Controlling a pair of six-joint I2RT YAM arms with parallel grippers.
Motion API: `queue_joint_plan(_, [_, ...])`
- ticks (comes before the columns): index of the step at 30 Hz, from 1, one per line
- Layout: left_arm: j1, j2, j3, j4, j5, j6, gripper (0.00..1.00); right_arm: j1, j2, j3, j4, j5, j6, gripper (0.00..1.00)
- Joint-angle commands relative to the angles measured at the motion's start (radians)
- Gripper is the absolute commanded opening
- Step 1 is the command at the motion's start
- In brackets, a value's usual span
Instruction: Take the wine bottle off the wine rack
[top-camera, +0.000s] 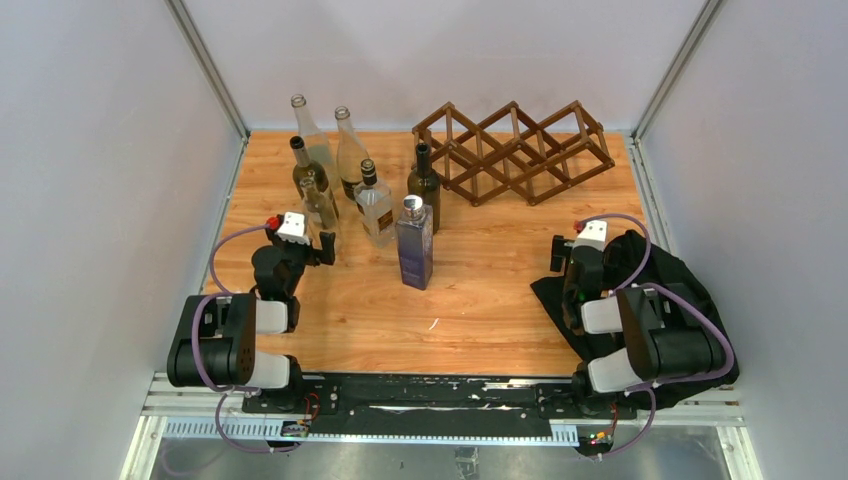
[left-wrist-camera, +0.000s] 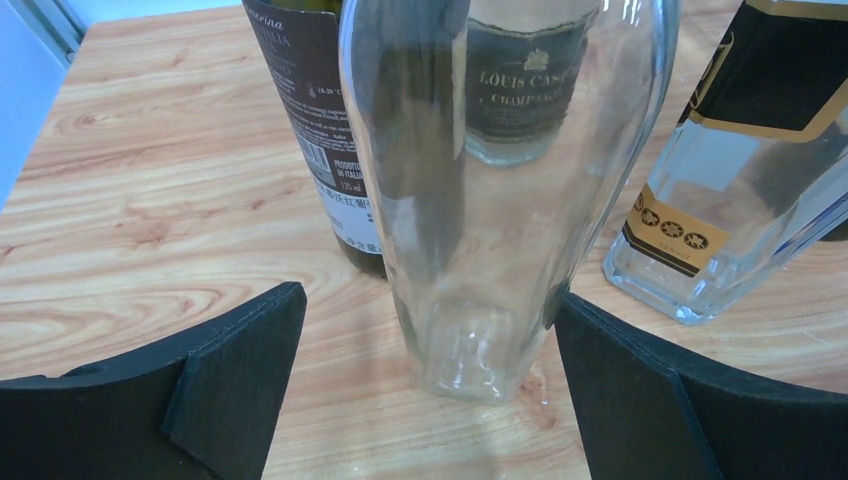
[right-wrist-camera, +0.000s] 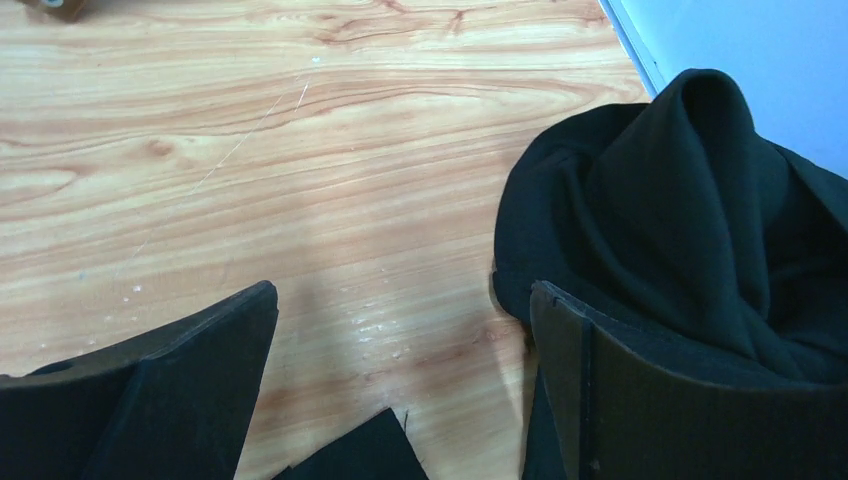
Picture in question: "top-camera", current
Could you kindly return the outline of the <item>dark green wine bottle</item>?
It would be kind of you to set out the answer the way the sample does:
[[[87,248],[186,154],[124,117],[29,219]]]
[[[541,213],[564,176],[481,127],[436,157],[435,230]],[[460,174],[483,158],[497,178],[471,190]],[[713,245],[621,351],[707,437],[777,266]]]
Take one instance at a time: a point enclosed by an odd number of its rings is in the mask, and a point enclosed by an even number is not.
[[[289,144],[295,155],[296,165],[293,167],[292,176],[300,198],[303,199],[305,196],[304,191],[300,186],[300,181],[311,174],[315,179],[318,189],[330,199],[335,214],[339,215],[339,210],[330,185],[330,179],[323,166],[317,161],[311,159],[302,137],[297,135],[291,137]]]

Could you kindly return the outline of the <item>clear bottle black label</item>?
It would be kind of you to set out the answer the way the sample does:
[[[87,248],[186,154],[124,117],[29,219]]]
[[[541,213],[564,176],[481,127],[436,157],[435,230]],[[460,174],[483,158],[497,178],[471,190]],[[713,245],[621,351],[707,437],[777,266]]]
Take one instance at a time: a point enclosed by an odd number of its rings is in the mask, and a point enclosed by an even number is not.
[[[354,201],[355,187],[362,181],[361,162],[370,155],[354,129],[349,108],[338,106],[334,114],[338,127],[336,153],[338,175],[345,196]]]
[[[307,100],[302,94],[293,95],[290,103],[296,118],[298,135],[303,138],[310,158],[324,168],[331,186],[335,188],[339,178],[328,137],[315,123],[307,106]]]

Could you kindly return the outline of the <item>blue label clear bottle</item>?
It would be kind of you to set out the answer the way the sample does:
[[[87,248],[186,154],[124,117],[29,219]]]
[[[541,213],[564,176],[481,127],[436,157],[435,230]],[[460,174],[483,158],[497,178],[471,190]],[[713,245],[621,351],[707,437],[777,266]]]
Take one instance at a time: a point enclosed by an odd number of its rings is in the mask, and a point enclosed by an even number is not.
[[[402,283],[426,290],[433,272],[433,212],[423,198],[404,197],[396,223],[397,252]]]

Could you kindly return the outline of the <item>tall slim clear bottle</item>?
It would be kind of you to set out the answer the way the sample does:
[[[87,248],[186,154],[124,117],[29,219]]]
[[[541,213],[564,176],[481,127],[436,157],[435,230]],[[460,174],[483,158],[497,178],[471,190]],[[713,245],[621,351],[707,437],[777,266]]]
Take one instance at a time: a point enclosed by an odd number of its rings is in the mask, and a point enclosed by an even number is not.
[[[310,172],[299,180],[301,187],[302,212],[307,219],[309,234],[313,243],[321,246],[321,233],[334,234],[335,256],[343,252],[339,215],[336,212],[333,201],[322,192],[317,184],[315,175]]]

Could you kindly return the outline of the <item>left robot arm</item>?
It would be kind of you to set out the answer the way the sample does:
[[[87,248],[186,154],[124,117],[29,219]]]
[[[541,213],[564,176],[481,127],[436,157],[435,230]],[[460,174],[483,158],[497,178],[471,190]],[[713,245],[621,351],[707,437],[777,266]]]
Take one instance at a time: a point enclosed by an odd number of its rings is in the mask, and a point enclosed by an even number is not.
[[[337,235],[320,232],[317,246],[308,235],[282,228],[269,238],[271,244],[252,255],[254,286],[248,292],[186,299],[166,360],[172,386],[218,393],[268,391],[268,400],[283,413],[304,405],[307,389],[297,359],[260,352],[257,337],[296,329],[297,286],[308,267],[335,263]]]

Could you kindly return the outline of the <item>dark bottle black neck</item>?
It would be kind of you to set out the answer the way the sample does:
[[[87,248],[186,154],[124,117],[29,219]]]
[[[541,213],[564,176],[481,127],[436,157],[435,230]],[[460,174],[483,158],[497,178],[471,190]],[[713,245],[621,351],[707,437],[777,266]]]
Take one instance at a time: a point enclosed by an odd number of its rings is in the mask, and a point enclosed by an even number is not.
[[[432,207],[433,232],[440,229],[441,218],[441,181],[433,168],[431,147],[423,142],[415,146],[416,163],[407,178],[408,193],[422,198]]]

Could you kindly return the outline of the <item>clear bottle gold label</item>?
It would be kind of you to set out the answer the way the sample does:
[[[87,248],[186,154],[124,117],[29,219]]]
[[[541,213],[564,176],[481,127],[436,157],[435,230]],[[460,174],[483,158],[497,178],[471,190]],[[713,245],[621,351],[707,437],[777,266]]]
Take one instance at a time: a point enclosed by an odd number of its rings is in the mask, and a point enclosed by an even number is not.
[[[395,233],[391,189],[378,178],[372,159],[362,160],[360,171],[362,181],[354,188],[354,199],[361,214],[363,230],[374,246],[383,248],[392,241]]]

